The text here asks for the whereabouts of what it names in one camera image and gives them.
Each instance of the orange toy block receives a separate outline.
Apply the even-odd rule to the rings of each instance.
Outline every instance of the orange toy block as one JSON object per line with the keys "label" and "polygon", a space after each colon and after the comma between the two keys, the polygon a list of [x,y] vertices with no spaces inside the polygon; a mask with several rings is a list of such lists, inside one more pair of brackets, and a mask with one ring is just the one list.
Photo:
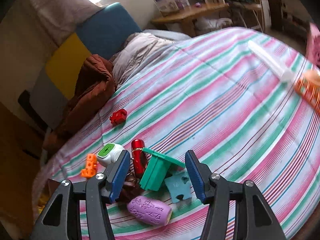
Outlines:
{"label": "orange toy block", "polygon": [[87,154],[87,161],[95,162],[97,164],[97,157],[94,153]]}
{"label": "orange toy block", "polygon": [[91,161],[87,161],[86,165],[85,165],[86,169],[97,169],[97,163],[95,162],[91,162]]}
{"label": "orange toy block", "polygon": [[81,177],[92,178],[97,173],[97,157],[93,153],[87,155],[87,161],[85,164],[85,169],[81,170]]}
{"label": "orange toy block", "polygon": [[97,171],[94,169],[82,169],[81,170],[81,177],[90,179],[92,178],[94,175],[96,175]]}

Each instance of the white box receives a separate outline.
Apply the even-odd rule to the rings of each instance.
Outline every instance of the white box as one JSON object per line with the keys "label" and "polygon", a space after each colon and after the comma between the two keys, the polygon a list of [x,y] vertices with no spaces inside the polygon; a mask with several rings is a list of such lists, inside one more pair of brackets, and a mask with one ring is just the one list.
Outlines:
{"label": "white box", "polygon": [[174,0],[153,0],[162,15],[168,15],[171,12],[179,11]]}

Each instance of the green button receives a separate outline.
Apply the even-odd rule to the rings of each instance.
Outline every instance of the green button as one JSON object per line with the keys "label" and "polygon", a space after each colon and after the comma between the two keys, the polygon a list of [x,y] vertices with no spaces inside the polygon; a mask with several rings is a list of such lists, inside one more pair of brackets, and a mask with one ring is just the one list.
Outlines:
{"label": "green button", "polygon": [[99,157],[106,157],[110,151],[115,147],[114,143],[107,143],[99,152],[98,156]]}

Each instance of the brown blanket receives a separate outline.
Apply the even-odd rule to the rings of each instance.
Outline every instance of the brown blanket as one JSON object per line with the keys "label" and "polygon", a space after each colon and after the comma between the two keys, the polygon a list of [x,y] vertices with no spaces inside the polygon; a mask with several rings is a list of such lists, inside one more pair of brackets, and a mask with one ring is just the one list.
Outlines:
{"label": "brown blanket", "polygon": [[97,54],[84,61],[78,75],[75,95],[66,105],[62,121],[43,143],[49,158],[111,98],[116,87],[112,68],[110,61]]}

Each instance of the striped bedspread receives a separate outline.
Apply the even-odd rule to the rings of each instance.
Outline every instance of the striped bedspread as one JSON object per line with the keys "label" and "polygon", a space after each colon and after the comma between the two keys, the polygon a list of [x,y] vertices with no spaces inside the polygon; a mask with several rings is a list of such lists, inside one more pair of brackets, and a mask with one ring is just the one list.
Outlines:
{"label": "striped bedspread", "polygon": [[[320,118],[292,85],[281,84],[252,54],[249,40],[279,56],[296,78],[313,67],[284,43],[238,27],[165,47],[41,170],[33,185],[34,205],[46,178],[84,180],[79,174],[88,153],[108,142],[131,151],[131,141],[140,138],[183,162],[192,149],[227,180],[253,180],[291,238],[320,199]],[[128,112],[127,121],[113,128],[108,118],[121,108]],[[165,188],[145,192],[172,207],[166,227],[138,222],[124,204],[108,206],[116,239],[199,239],[208,206],[191,192],[190,201],[177,204]],[[226,239],[232,239],[234,215],[235,203],[230,202]],[[81,222],[83,239],[89,239],[85,202]]]}

